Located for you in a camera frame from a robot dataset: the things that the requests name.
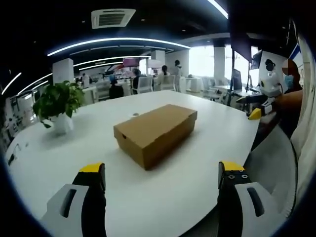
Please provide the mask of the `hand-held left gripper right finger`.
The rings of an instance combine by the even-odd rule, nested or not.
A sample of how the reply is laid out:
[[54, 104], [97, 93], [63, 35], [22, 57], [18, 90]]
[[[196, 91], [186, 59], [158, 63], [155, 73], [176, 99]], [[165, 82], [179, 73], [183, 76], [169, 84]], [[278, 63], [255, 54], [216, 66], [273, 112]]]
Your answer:
[[219, 237], [271, 237], [286, 222], [270, 193], [232, 161], [219, 162], [217, 207]]

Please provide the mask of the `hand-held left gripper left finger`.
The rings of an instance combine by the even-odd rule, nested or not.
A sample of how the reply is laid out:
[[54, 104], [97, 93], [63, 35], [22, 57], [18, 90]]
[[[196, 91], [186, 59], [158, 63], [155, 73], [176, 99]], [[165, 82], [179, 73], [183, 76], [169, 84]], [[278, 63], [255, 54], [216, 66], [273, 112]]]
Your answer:
[[79, 170], [48, 202], [41, 219], [53, 237], [105, 237], [105, 164]]

